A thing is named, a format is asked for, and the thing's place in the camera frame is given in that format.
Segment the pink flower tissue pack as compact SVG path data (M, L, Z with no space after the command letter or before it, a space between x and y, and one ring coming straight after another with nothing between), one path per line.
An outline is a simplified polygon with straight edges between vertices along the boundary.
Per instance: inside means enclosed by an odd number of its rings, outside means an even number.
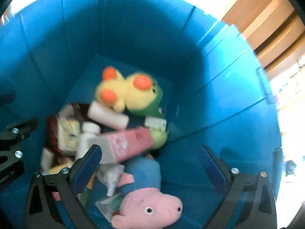
M102 150L101 164L117 164L149 150L153 139L149 129L136 128L104 133L91 140Z

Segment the white bottle in crate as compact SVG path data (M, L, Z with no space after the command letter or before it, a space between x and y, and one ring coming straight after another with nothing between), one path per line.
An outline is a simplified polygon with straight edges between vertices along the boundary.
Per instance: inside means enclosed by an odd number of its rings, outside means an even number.
M76 160L82 158L90 149L88 140L95 138L101 133L100 127L96 123L83 122L82 133L79 139L79 148L76 152Z

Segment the yellow snack packet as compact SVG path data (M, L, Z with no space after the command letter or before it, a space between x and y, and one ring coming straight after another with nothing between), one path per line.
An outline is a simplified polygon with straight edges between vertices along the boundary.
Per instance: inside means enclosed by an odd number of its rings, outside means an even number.
M60 117L58 120L58 148L61 151L76 152L81 135L80 123L74 119Z

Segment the blue plastic crate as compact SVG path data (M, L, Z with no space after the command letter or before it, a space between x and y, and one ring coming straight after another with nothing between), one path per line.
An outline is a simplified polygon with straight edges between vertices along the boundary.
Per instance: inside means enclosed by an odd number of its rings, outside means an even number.
M22 228L27 190L40 169L46 120L64 105L91 103L101 73L116 67L156 78L168 143L157 160L162 189L184 205L174 228L202 228L222 196L204 172L203 145L244 173L281 182L275 99L237 28L182 0L37 0L1 27L1 128L37 117L22 142L25 173L1 191L1 208Z

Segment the pink pig plush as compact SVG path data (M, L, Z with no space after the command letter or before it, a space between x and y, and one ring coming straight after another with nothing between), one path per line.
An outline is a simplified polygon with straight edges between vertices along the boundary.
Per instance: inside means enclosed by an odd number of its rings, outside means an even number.
M134 157L125 162L117 187L124 198L113 228L164 228L177 222L182 201L161 192L160 164L150 158Z

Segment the white cylinder tube in crate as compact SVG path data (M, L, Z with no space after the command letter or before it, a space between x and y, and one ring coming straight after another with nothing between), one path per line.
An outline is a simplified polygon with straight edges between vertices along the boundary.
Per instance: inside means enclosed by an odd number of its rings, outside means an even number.
M118 114L113 110L93 101L87 112L88 118L115 130L124 130L128 126L129 116Z

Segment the yellow duck plush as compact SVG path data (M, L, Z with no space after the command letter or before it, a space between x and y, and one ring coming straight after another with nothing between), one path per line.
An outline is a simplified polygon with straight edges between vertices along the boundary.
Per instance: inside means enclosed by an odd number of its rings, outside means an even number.
M160 107L163 91L149 74L135 72L124 77L113 66L105 67L97 85L95 100L116 113L163 117Z

